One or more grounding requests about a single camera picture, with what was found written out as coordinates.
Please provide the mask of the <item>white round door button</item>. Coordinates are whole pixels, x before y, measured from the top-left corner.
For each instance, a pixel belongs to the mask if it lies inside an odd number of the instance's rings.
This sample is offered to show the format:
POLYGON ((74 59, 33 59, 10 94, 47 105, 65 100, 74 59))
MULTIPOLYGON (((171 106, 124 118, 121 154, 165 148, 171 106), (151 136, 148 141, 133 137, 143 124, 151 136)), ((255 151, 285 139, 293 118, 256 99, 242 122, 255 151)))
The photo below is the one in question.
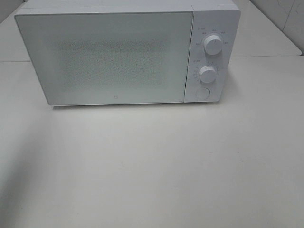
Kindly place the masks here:
POLYGON ((210 90, 208 88, 199 88, 195 95, 199 100, 206 100, 210 95, 210 90))

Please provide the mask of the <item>white microwave door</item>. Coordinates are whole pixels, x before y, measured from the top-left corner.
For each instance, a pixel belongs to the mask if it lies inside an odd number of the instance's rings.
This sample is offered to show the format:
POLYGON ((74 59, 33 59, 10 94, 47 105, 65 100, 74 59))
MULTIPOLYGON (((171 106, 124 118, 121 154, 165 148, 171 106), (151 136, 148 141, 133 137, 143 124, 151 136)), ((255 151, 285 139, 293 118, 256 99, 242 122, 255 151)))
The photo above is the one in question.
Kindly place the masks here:
POLYGON ((192 12, 16 15, 51 106, 183 102, 192 12))

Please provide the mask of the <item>white lower microwave knob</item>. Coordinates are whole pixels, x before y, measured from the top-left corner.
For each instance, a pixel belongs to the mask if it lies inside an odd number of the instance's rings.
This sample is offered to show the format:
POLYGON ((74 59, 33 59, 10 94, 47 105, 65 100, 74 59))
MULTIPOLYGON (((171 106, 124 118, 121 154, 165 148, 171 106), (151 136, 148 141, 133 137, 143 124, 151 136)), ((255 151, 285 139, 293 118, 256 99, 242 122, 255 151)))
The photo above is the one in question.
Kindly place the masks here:
POLYGON ((199 79, 202 83, 212 83, 217 76, 217 72, 212 66, 204 66, 199 70, 199 79))

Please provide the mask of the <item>white microwave knob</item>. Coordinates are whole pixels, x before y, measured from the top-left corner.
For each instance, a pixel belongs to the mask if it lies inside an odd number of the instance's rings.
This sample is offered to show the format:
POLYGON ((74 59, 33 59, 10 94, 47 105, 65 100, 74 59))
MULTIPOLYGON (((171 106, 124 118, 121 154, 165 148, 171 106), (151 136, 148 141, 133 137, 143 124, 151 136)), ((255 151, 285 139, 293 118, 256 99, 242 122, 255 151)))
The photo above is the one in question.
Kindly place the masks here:
POLYGON ((204 66, 199 70, 199 79, 202 83, 212 83, 217 76, 217 72, 212 66, 204 66))
POLYGON ((218 35, 207 36, 203 43, 204 50, 208 55, 217 55, 222 51, 223 41, 218 35))

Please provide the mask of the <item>white microwave oven body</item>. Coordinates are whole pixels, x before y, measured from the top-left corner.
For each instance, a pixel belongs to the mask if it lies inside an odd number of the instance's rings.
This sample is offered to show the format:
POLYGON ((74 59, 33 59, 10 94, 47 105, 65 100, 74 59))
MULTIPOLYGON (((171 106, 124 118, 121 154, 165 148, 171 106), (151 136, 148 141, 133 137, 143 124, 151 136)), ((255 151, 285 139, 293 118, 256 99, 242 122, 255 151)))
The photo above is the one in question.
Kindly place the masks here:
POLYGON ((192 12, 189 60, 183 102, 216 102, 220 99, 240 20, 240 9, 230 0, 29 0, 15 14, 119 14, 119 13, 192 12), (208 55, 207 36, 218 35, 222 51, 208 55), (212 83, 202 83, 199 70, 212 66, 217 72, 212 83), (199 100, 195 93, 208 88, 210 95, 199 100))

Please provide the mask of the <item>white upper microwave knob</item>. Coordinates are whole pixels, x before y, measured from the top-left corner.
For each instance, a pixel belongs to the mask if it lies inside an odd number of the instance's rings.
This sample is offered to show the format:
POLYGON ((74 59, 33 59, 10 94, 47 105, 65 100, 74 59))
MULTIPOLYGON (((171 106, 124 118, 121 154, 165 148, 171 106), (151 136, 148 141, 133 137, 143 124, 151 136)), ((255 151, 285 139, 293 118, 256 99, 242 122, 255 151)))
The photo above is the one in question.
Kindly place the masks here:
POLYGON ((218 35, 207 36, 203 43, 204 50, 208 55, 217 55, 222 51, 223 41, 218 35))

